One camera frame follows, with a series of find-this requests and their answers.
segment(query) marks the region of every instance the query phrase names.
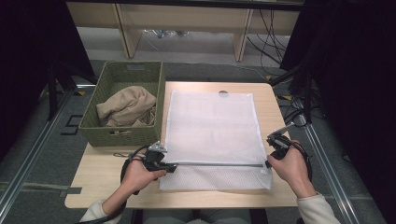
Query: beige cloth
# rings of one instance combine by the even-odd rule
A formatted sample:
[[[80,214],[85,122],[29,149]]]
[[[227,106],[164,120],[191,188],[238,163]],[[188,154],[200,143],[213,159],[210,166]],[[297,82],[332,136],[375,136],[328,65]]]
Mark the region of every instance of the beige cloth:
[[[120,127],[150,125],[154,121],[156,97],[140,86],[118,91],[102,104],[96,106],[99,120],[104,126]]]

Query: floor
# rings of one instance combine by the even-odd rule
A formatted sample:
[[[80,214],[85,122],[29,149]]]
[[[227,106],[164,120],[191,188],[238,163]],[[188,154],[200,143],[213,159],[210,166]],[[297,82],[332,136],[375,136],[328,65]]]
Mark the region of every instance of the floor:
[[[262,56],[250,43],[246,45],[243,61],[236,62],[233,56],[232,36],[230,34],[188,32],[185,36],[178,36],[172,35],[170,32],[170,35],[158,38],[153,31],[146,31],[142,35],[134,57],[132,59],[126,59],[118,30],[78,28],[78,32],[87,50],[87,54],[90,60],[92,60],[92,64],[100,61],[162,61],[164,63],[222,64],[232,68],[251,70],[262,78],[266,78],[268,75],[266,71],[271,68],[278,68],[277,63],[266,56]],[[265,37],[249,36],[252,43],[259,46],[259,48],[262,48],[263,42],[261,39]],[[287,46],[289,41],[288,36],[278,36],[277,38],[282,45]],[[275,59],[281,60],[276,54],[275,48],[267,47],[265,51]],[[288,81],[285,81],[281,85],[288,85],[288,83]],[[90,83],[79,79],[78,85],[90,85]],[[285,88],[278,88],[275,89],[275,92],[278,95],[285,95],[287,93],[284,90]],[[67,116],[62,117],[62,120],[59,122],[66,123],[70,117],[68,113],[83,113],[83,107],[80,109],[81,111],[77,112],[71,111],[72,109],[70,108],[78,104],[87,104],[88,100],[89,98],[73,96],[64,108],[64,113]],[[279,101],[281,111],[284,115],[288,113],[288,107],[282,105],[287,104],[290,104],[290,101]],[[13,162],[4,162],[1,164],[2,194],[7,187],[7,183],[12,180],[13,176],[17,175],[18,168],[25,159],[22,155],[28,154],[31,146],[36,143],[36,139],[40,137],[39,130],[46,128],[43,123],[48,113],[47,110],[46,101],[43,100],[42,105],[35,112],[35,114],[40,115],[41,119],[32,119],[26,127],[27,130],[34,130],[34,132],[24,133],[21,141],[15,146],[18,150],[11,150],[12,153],[9,156],[14,158]],[[323,162],[314,159],[314,185],[328,200],[337,218],[341,223],[386,223],[377,210],[370,194],[367,193],[367,189],[361,183],[359,176],[353,169],[353,165],[342,159],[341,154],[343,150],[326,120],[320,118],[320,113],[313,117],[313,120],[315,125],[313,125],[311,130],[305,129],[302,131],[302,129],[293,129],[290,130],[290,135],[302,139],[307,144],[311,142],[312,145],[317,145],[308,136],[309,133],[313,132],[318,136],[319,149],[324,146],[324,153],[329,157],[327,165],[332,167],[330,172],[335,174],[335,183],[333,183],[334,176],[332,177],[330,175],[332,179],[329,179],[329,175],[326,175],[328,170],[326,167],[323,167]],[[74,129],[74,127],[57,127],[53,132],[66,133]],[[64,198],[60,194],[63,194],[67,190],[69,180],[66,180],[65,176],[71,175],[67,172],[74,172],[78,167],[79,160],[76,158],[81,154],[86,142],[80,137],[72,138],[71,136],[57,135],[56,137],[51,137],[46,144],[64,148],[64,152],[58,151],[56,152],[58,153],[57,155],[53,155],[53,151],[45,150],[41,155],[38,155],[39,160],[37,160],[35,169],[29,175],[26,181],[27,184],[21,189],[21,193],[15,200],[14,205],[9,208],[5,223],[43,223],[43,218],[56,220],[56,217],[59,218],[58,223],[70,223],[73,220],[78,220],[84,213],[84,210],[71,211],[65,209],[63,205]],[[72,148],[76,151],[76,153],[73,153],[75,155],[65,153],[66,150],[71,150]],[[316,158],[320,158],[320,151],[313,150],[311,153]],[[64,166],[70,167],[70,169],[63,169]],[[57,184],[42,184],[48,183],[48,179],[57,179]],[[335,192],[335,190],[338,190],[337,184],[341,187],[341,192],[346,193],[347,198],[344,202],[337,201],[338,193]],[[41,202],[40,200],[42,198],[56,198],[56,200],[49,200],[45,201],[45,204],[34,205],[35,208],[29,205],[30,202]],[[354,217],[348,219],[350,214],[345,214],[345,211],[342,208],[340,209],[340,204],[342,203],[352,204],[353,212],[357,216],[356,220]],[[294,223],[296,217],[299,216],[296,208],[267,209],[267,214],[270,223]]]

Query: woven storage basket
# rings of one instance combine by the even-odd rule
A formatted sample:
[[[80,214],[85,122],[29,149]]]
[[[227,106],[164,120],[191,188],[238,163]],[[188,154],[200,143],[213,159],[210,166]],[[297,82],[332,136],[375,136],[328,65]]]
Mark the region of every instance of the woven storage basket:
[[[96,105],[129,86],[142,86],[157,97],[154,124],[139,128],[104,127],[98,118]],[[161,62],[105,63],[79,129],[93,147],[143,146],[159,141],[163,125],[164,91],[165,77]]]

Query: white sleeve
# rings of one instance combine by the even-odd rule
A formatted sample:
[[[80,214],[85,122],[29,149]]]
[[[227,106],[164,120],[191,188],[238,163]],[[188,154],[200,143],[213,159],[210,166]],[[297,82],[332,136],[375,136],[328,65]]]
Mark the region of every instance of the white sleeve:
[[[334,216],[330,205],[326,202],[323,195],[297,199],[300,215],[306,224],[309,223],[340,223]]]
[[[88,210],[85,212],[84,216],[81,218],[80,222],[83,221],[92,221],[101,217],[107,217],[108,215],[103,211],[102,203],[105,200],[99,200],[95,203],[91,204]],[[121,215],[117,216],[116,218],[105,222],[106,224],[117,224],[121,219]]]

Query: wooden table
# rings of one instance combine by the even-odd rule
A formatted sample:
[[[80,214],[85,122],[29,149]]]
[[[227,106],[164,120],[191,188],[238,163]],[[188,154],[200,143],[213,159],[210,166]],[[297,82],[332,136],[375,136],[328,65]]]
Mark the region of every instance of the wooden table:
[[[163,108],[163,134],[165,139],[166,118],[170,93],[180,91],[206,91],[229,93],[253,93],[256,113],[261,127],[262,140],[267,154],[274,149],[265,141],[272,131],[285,125],[280,114],[272,87],[259,83],[216,82],[166,82]],[[129,154],[138,147],[91,147],[87,145],[71,188],[81,188],[80,194],[68,194],[65,205],[69,208],[87,208],[99,199],[107,198],[120,184],[120,170],[125,158],[113,153]],[[162,191],[159,181],[154,181],[139,195],[128,200],[132,208],[260,208],[297,206],[296,197],[289,185],[276,172],[272,189],[213,190],[213,191]]]

